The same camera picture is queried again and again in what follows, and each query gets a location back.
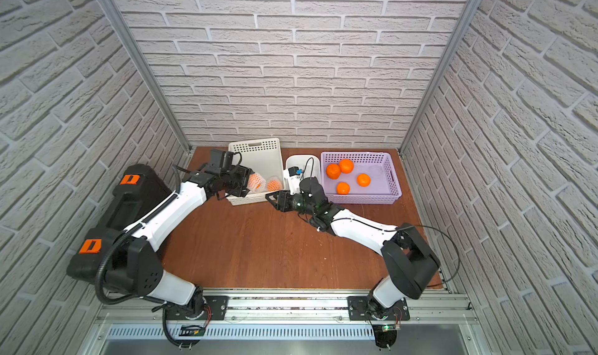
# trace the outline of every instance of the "small white bin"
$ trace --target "small white bin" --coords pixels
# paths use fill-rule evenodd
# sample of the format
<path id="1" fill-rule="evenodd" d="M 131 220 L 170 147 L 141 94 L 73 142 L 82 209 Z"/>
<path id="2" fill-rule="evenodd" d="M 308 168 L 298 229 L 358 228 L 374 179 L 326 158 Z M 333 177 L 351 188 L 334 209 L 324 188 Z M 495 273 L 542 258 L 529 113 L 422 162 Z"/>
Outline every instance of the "small white bin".
<path id="1" fill-rule="evenodd" d="M 289 185 L 282 177 L 282 154 L 280 153 L 280 141 L 277 138 L 231 142 L 228 144 L 228 151 L 240 152 L 243 156 L 241 165 L 258 172 L 266 180 L 277 176 L 283 181 L 285 190 Z M 235 155 L 233 164 L 239 162 L 239 156 Z M 233 206 L 247 203 L 265 202 L 267 193 L 249 193 L 244 198 L 231 195 L 227 199 Z"/>

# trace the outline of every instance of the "wooden table surface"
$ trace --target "wooden table surface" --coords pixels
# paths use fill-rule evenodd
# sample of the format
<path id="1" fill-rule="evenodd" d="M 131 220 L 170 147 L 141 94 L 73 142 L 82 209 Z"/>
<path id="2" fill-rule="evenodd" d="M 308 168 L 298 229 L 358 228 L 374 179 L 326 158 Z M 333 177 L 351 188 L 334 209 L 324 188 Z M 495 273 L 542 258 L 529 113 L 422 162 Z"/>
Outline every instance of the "wooden table surface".
<path id="1" fill-rule="evenodd" d="M 189 169 L 209 161 L 210 149 L 197 148 Z M 282 161 L 322 151 L 283 148 Z M 376 151 L 391 154 L 402 196 L 393 205 L 342 206 L 383 224 L 420 224 L 396 150 Z M 388 275 L 383 258 L 369 248 L 316 232 L 295 212 L 276 211 L 268 202 L 232 206 L 211 198 L 170 234 L 162 255 L 165 270 L 204 287 L 370 289 Z M 430 284 L 439 282 L 437 274 Z"/>

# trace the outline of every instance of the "orange label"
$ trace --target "orange label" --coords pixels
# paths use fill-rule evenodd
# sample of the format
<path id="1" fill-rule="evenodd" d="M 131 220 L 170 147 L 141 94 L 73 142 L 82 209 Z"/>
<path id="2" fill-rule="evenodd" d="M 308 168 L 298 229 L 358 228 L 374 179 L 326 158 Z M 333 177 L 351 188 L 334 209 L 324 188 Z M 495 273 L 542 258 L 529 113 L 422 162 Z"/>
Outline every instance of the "orange label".
<path id="1" fill-rule="evenodd" d="M 123 180 L 120 182 L 120 185 L 131 184 L 136 185 L 137 181 L 139 181 L 138 174 L 126 174 L 123 177 Z"/>
<path id="2" fill-rule="evenodd" d="M 79 254 L 97 254 L 102 248 L 101 239 L 86 239 L 83 247 L 79 250 Z"/>

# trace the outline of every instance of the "white brick wallpaper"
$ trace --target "white brick wallpaper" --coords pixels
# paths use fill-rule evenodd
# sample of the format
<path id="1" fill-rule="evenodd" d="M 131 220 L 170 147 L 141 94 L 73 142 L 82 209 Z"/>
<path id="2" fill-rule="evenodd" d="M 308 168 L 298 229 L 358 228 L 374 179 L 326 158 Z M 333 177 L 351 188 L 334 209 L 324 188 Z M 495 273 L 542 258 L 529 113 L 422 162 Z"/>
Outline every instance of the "white brick wallpaper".
<path id="1" fill-rule="evenodd" d="M 496 353 L 598 353 L 597 7 L 483 0 L 405 149 Z"/>
<path id="2" fill-rule="evenodd" d="M 116 0 L 190 142 L 400 145 L 465 0 Z"/>
<path id="3" fill-rule="evenodd" d="M 186 155 L 95 0 L 0 0 L 0 32 L 0 353 L 75 354 L 71 255 L 127 166 Z"/>

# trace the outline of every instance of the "metal vent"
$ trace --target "metal vent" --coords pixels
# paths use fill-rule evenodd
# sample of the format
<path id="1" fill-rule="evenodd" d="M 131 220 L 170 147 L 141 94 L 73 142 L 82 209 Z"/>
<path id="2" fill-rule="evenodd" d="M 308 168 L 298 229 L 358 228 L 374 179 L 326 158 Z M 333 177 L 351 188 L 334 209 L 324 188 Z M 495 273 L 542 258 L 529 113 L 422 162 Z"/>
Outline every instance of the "metal vent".
<path id="1" fill-rule="evenodd" d="M 170 325 L 178 339 L 271 339 L 271 340 L 371 340 L 369 324 L 216 324 L 209 325 L 202 337 L 181 337 L 175 333 L 184 324 Z M 164 339 L 161 324 L 113 324 L 107 339 Z"/>

